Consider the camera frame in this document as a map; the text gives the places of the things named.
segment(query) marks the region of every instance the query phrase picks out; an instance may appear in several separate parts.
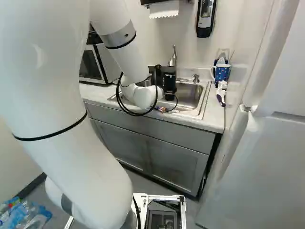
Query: microwave door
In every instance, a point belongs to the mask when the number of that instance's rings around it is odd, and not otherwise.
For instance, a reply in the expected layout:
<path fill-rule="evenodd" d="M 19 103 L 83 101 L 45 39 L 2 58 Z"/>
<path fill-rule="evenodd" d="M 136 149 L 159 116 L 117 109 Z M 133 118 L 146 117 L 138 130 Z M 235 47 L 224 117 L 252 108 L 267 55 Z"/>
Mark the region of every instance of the microwave door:
<path fill-rule="evenodd" d="M 80 68 L 80 80 L 92 83 L 105 83 L 94 47 L 91 45 L 86 46 L 83 54 Z"/>

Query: cabinet door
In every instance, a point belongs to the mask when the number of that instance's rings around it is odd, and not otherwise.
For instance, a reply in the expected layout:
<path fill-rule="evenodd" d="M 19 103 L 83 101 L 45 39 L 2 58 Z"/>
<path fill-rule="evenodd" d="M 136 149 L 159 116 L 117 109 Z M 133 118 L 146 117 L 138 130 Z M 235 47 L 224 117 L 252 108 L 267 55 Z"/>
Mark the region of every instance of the cabinet door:
<path fill-rule="evenodd" d="M 147 144 L 152 175 L 196 196 L 208 156 L 154 138 Z"/>
<path fill-rule="evenodd" d="M 109 151 L 122 163 L 147 171 L 148 155 L 145 136 L 107 124 L 95 123 Z"/>

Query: gray floor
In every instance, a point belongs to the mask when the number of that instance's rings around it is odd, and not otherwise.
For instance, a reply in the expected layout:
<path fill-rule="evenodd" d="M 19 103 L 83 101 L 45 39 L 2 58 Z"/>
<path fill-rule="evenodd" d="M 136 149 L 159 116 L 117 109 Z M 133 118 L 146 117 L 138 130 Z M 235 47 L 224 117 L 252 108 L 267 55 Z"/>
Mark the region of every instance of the gray floor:
<path fill-rule="evenodd" d="M 139 176 L 133 172 L 126 171 L 132 181 L 133 191 L 142 192 L 152 195 L 175 195 L 176 193 L 164 188 L 154 182 L 151 182 L 142 176 Z M 56 207 L 47 197 L 44 184 L 37 187 L 28 197 L 27 200 L 33 201 L 37 204 L 44 205 L 48 210 L 53 213 L 52 219 L 45 225 L 44 229 L 63 229 L 69 215 Z M 187 229 L 202 229 L 194 223 L 199 203 L 190 199 L 186 200 L 186 222 Z M 74 222 L 72 229 L 86 229 L 85 226 L 78 222 Z"/>

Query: white countertop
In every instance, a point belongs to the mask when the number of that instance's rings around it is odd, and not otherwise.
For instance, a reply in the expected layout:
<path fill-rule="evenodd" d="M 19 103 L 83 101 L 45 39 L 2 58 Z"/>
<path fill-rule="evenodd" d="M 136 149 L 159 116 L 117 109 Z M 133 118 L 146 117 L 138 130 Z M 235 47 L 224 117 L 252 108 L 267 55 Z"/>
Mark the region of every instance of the white countertop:
<path fill-rule="evenodd" d="M 200 75 L 199 78 L 200 80 L 210 80 L 209 76 L 207 76 L 206 70 L 184 70 L 183 74 L 182 71 L 178 70 L 178 77 L 189 78 L 186 76 L 189 75 L 191 76 L 192 73 L 193 74 L 198 73 Z M 116 89 L 115 85 L 95 86 L 95 85 L 80 83 L 81 96 L 85 102 L 121 110 L 116 101 L 108 100 L 110 97 L 115 95 L 115 89 Z M 138 107 L 132 105 L 127 105 L 127 108 L 131 110 L 140 111 Z M 152 111 L 146 116 L 164 120 L 171 123 L 191 126 L 194 128 L 207 130 L 215 133 L 222 134 L 224 132 L 224 108 L 221 107 L 218 103 L 218 100 L 216 98 L 216 88 L 214 84 L 211 85 L 202 120 L 191 118 L 189 116 L 177 115 L 175 113 L 163 114 L 159 111 Z"/>

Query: wall-mounted soap dispenser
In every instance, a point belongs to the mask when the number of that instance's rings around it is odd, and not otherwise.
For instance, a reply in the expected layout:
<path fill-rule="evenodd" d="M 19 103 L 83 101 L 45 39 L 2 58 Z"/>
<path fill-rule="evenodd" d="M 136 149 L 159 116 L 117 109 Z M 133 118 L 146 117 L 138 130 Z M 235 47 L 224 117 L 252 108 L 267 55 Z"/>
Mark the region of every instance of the wall-mounted soap dispenser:
<path fill-rule="evenodd" d="M 198 0 L 196 21 L 197 37 L 209 37 L 214 26 L 216 0 Z"/>

